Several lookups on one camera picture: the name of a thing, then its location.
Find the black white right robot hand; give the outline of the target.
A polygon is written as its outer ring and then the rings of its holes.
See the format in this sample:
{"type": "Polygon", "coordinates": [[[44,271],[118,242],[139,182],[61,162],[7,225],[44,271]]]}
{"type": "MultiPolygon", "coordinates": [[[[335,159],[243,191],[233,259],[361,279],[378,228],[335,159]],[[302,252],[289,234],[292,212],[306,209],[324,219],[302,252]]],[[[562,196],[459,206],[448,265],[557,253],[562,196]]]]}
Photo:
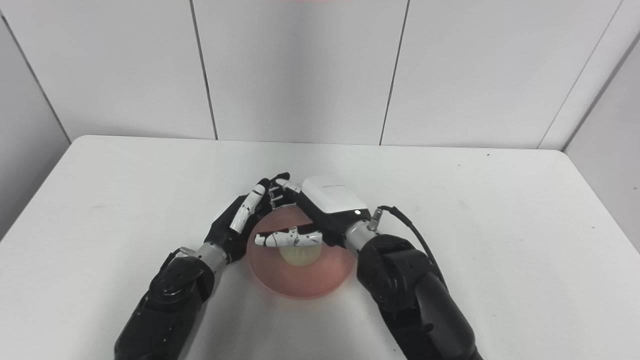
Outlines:
{"type": "Polygon", "coordinates": [[[316,175],[297,184],[285,177],[274,183],[272,200],[296,205],[311,223],[260,231],[253,238],[257,246],[306,248],[324,243],[357,255],[379,235],[371,228],[372,215],[366,203],[339,178],[316,175]]]}

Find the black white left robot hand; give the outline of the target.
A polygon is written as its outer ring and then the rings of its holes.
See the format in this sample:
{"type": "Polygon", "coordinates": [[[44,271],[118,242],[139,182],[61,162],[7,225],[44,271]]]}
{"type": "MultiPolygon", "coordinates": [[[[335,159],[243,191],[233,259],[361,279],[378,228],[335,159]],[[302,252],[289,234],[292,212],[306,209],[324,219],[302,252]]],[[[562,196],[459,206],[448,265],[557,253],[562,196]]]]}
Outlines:
{"type": "Polygon", "coordinates": [[[224,251],[226,264],[233,264],[244,257],[249,237],[259,221],[274,210],[293,203],[279,183],[286,183],[290,178],[288,172],[279,173],[273,178],[262,178],[252,190],[238,196],[213,221],[205,243],[224,251]]]}

